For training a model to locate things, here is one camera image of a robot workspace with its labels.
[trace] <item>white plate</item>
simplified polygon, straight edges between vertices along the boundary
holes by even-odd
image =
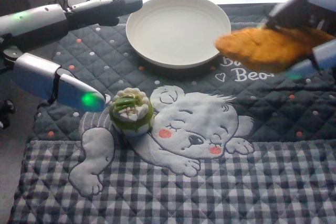
[[[208,0],[150,0],[126,25],[127,38],[140,56],[174,69],[215,58],[215,40],[230,32],[225,12]]]

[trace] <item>quilted mat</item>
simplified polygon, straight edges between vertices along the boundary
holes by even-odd
[[[235,30],[273,6],[221,7]],[[225,56],[166,70],[137,56],[126,21],[59,42],[53,60],[107,94],[107,107],[40,104],[10,223],[336,223],[331,71],[289,80]],[[150,98],[151,133],[114,130],[109,99],[126,88]]]

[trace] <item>plate rim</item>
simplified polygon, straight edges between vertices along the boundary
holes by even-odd
[[[157,0],[148,0],[146,1],[143,5],[145,5],[146,3],[149,3],[149,2],[152,2],[152,1],[157,1]],[[230,19],[228,17],[228,15],[226,14],[226,12],[220,7],[218,6],[217,4],[211,2],[210,0],[202,0],[202,1],[205,1],[205,2],[208,2],[209,4],[213,5],[215,8],[217,8],[223,15],[224,17],[227,19],[228,21],[228,30],[229,32],[228,33],[231,33],[232,32],[232,26],[231,26],[231,22],[230,22]],[[137,52],[137,54],[142,57],[144,60],[154,64],[154,65],[157,65],[157,66],[160,66],[160,67],[164,67],[164,68],[169,68],[169,69],[189,69],[189,68],[194,68],[194,67],[198,67],[198,66],[201,66],[203,64],[206,64],[208,63],[209,61],[213,60],[214,58],[216,58],[220,52],[218,51],[218,53],[216,53],[216,55],[214,56],[211,56],[209,58],[207,58],[206,60],[203,60],[203,61],[200,61],[200,62],[197,62],[197,63],[192,63],[192,64],[183,64],[183,65],[175,65],[175,64],[168,64],[168,63],[162,63],[162,62],[159,62],[159,61],[155,61],[153,59],[150,59],[148,57],[146,57],[145,55],[141,54],[137,49],[136,47],[133,45],[132,41],[130,40],[130,37],[129,37],[129,31],[128,31],[128,24],[129,24],[129,21],[130,19],[132,18],[132,16],[135,15],[135,13],[132,13],[129,18],[127,19],[127,22],[126,22],[126,28],[125,28],[125,31],[126,31],[126,37],[127,37],[127,40],[129,42],[129,44],[131,45],[131,47],[133,48],[133,50],[135,52]]]

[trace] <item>croissant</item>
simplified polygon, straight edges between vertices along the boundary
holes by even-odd
[[[317,29],[244,28],[221,36],[215,47],[225,57],[255,72],[280,73],[307,58],[312,49],[335,37]]]

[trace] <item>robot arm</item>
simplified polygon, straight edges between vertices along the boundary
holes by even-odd
[[[308,26],[336,34],[336,0],[289,0],[276,6],[262,21],[270,29]],[[336,67],[336,39],[315,47],[307,60],[292,66],[286,75],[301,78]]]
[[[84,111],[98,112],[105,97],[62,66],[27,53],[58,41],[68,31],[93,24],[115,26],[118,17],[138,11],[142,0],[92,0],[68,8],[51,4],[0,17],[0,54],[27,92]]]

